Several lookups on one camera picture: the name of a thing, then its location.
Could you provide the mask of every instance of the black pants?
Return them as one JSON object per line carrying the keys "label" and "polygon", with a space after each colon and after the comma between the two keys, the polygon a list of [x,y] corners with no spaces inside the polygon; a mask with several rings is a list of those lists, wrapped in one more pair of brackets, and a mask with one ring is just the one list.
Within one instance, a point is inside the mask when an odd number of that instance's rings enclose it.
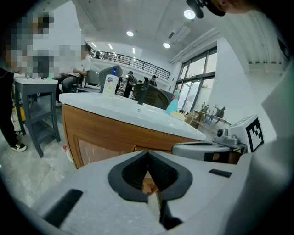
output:
{"label": "black pants", "polygon": [[116,85],[115,94],[118,92],[118,89],[119,89],[119,85]]}
{"label": "black pants", "polygon": [[130,96],[130,92],[132,91],[133,86],[127,86],[124,90],[124,97],[129,97]]}
{"label": "black pants", "polygon": [[56,87],[56,100],[59,102],[59,95],[62,93],[59,89],[59,85],[62,84],[63,93],[70,93],[72,89],[72,84],[77,84],[79,77],[72,75],[60,75],[53,79],[58,81]]}
{"label": "black pants", "polygon": [[14,73],[7,72],[6,70],[0,68],[0,129],[10,147],[15,146],[15,144],[17,143],[17,135],[14,131],[14,126],[10,119],[12,114],[11,89],[13,76]]}

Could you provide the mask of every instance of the floor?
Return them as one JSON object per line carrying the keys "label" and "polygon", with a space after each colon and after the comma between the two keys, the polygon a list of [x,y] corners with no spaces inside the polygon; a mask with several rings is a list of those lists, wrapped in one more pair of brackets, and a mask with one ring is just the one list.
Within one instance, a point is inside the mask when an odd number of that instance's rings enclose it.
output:
{"label": "floor", "polygon": [[[44,108],[50,105],[49,96],[38,98],[38,103]],[[20,130],[18,121],[13,122],[15,130]],[[29,207],[42,194],[53,187],[64,177],[76,170],[75,165],[68,159],[63,146],[66,145],[62,125],[62,108],[57,108],[57,125],[61,141],[51,139],[41,144],[44,156],[39,157],[30,139],[29,133],[20,138],[20,142],[28,146],[22,153],[10,149],[0,132],[0,176],[10,194],[27,204]],[[159,219],[160,211],[156,194],[149,196],[148,206],[155,217]]]}

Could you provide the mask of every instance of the soap bottle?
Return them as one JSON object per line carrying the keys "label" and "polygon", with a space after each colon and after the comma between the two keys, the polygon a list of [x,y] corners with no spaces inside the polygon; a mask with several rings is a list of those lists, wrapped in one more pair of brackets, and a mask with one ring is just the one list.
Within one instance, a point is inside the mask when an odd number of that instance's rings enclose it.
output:
{"label": "soap bottle", "polygon": [[171,101],[170,105],[166,109],[166,113],[168,115],[170,115],[171,112],[173,112],[173,111],[176,112],[178,110],[178,101],[179,101],[179,98],[180,98],[179,92],[175,91],[174,92],[173,100]]}
{"label": "soap bottle", "polygon": [[116,84],[119,82],[119,78],[116,76],[117,68],[113,68],[112,74],[106,75],[103,93],[114,94]]}

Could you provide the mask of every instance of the white countertop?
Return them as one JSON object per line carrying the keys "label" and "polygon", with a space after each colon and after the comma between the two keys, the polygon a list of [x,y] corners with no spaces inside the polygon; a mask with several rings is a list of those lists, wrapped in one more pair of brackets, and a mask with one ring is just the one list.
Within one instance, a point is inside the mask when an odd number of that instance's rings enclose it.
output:
{"label": "white countertop", "polygon": [[137,101],[103,93],[60,94],[60,102],[124,123],[168,134],[205,140],[206,136],[184,121],[166,114],[165,110]]}
{"label": "white countertop", "polygon": [[57,84],[57,80],[48,80],[48,79],[36,79],[36,78],[14,78],[14,80],[20,84]]}

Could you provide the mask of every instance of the blue bottle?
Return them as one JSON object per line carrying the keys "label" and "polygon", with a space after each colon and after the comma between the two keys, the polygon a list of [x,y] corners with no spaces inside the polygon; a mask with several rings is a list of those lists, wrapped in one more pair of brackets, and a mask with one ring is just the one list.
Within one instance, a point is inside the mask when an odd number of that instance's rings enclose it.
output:
{"label": "blue bottle", "polygon": [[175,111],[175,112],[178,111],[178,101],[179,101],[179,98],[180,98],[179,92],[175,91],[174,92],[173,100],[171,101],[170,105],[166,109],[166,113],[168,115],[170,115],[170,113],[173,112],[173,111]]}

